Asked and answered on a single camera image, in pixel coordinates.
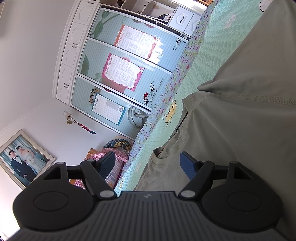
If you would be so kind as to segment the white standing fan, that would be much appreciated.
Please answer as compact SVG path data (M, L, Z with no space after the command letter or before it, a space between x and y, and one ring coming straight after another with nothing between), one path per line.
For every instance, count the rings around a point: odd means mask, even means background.
M147 121L149 114L139 108L132 106L128 109L127 117L129 123L134 128L141 129Z

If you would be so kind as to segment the grey t-shirt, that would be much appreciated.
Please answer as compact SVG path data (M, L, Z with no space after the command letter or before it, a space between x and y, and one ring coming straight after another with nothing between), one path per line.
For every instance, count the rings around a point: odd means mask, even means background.
M272 1L214 78L183 100L135 189L180 192L189 182L181 152L256 173L283 201L278 230L295 239L295 1Z

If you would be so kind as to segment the white sliding door wardrobe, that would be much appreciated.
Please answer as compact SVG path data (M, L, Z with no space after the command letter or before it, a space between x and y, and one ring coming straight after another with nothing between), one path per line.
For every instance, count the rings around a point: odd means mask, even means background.
M129 138L132 106L151 114L191 36L168 26L177 6L206 1L75 1L63 33L53 96Z

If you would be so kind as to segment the colourful patterned pillow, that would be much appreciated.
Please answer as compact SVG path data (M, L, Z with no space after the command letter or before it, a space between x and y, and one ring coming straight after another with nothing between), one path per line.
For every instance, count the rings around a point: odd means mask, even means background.
M121 149L126 152L126 154L129 154L131 149L133 147L133 140L119 136L113 140L110 140L107 142L103 148L113 148L113 149Z

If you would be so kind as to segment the floral bed sheet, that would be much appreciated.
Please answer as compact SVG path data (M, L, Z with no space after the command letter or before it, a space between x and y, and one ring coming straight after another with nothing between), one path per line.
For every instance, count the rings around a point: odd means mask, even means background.
M206 27L217 3L219 2L212 1L198 21L197 26L193 31L189 42L187 42L186 47L180 59L178 60L178 63L173 70L170 79L168 80L164 89L161 91L161 95L160 97L158 97L156 104L152 108L152 112L145 122L144 127L140 130L137 137L135 138L133 147L129 154L130 161L134 159L139 153L149 134L152 132L159 119L162 118L162 116L164 115L167 106L170 104L172 98L176 94L177 89L180 87L182 80L189 71L201 47L201 42L205 35Z

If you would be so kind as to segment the framed wedding photo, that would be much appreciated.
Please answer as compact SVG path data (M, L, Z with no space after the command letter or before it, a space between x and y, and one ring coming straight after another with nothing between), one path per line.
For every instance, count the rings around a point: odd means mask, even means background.
M19 130L1 146L1 167L22 190L55 161L55 157L23 130Z

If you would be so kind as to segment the white drawer unit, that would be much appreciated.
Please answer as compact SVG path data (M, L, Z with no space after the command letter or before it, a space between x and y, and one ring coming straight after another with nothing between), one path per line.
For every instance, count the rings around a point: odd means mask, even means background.
M185 35L191 36L194 32L201 16L189 11L182 6L177 6L173 16L169 20L168 26L178 30Z

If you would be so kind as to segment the hanging wall ornament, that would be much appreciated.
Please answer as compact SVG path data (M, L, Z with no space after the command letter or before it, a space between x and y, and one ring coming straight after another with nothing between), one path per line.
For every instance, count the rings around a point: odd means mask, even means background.
M73 123L77 124L78 126L80 126L82 129L86 130L87 132L91 133L92 135L95 135L96 132L92 131L91 129L89 129L87 126L83 125L82 123L77 122L76 120L74 120L74 118L72 117L72 114L70 114L69 112L67 112L66 110L63 112L63 115L66 118L66 123L68 125L71 125Z

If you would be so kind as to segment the mint quilted bee bedspread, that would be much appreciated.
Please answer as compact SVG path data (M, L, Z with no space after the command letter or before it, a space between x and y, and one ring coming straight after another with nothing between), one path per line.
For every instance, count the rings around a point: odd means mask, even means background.
M152 151L165 144L176 128L183 109L182 100L196 92L200 84L214 77L271 3L270 1L218 2L206 27L196 58L175 96L139 153L124 165L114 189L117 194L135 188Z

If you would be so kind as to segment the wooden headboard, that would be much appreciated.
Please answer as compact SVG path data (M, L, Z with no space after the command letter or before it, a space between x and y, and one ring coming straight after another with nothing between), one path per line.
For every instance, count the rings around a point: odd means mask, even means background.
M90 149L89 152L88 152L88 154L87 154L87 156L85 157L84 160L88 160L88 159L90 159L90 157L91 157L93 154L96 154L97 152L98 152L98 151L95 150L95 149ZM72 185L74 185L75 182L76 182L76 180L75 180L75 179L71 179L69 182L70 182Z

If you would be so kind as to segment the pink fuzzy blanket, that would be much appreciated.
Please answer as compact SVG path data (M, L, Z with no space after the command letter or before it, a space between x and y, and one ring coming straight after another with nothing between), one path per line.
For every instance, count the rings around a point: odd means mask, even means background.
M90 162L105 181L107 175L114 167L116 159L126 163L128 156L121 150L107 148L98 151L96 154L93 154L90 159L85 161Z

